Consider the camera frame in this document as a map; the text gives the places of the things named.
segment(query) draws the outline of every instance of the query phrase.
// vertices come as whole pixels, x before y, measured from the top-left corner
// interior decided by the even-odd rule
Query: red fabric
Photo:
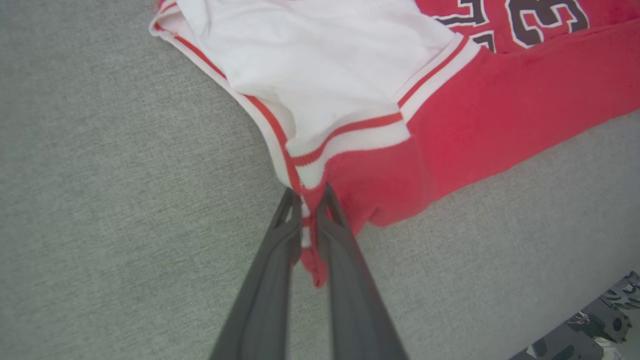
[[[408,127],[413,138],[332,158],[335,188],[354,233],[387,225],[505,171],[590,127],[640,108],[640,19],[570,33],[530,49],[483,49],[433,94]],[[303,192],[311,209],[319,186]],[[312,218],[312,234],[315,233]],[[322,286],[317,241],[302,262]]]
[[[522,10],[526,25],[543,33],[536,44],[582,29],[640,17],[640,0],[416,0],[416,3],[422,13],[438,18],[455,32],[471,38],[483,35],[477,39],[479,43],[493,37],[496,53],[527,48],[516,41],[518,31],[514,20],[509,19],[509,9]]]

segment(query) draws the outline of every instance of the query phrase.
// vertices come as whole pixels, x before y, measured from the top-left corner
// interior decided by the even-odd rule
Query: gray fabric surface
[[[283,192],[144,1],[0,2],[0,358],[205,359]],[[640,116],[359,241],[412,359],[507,359],[640,254]],[[328,359],[294,272],[293,359]]]

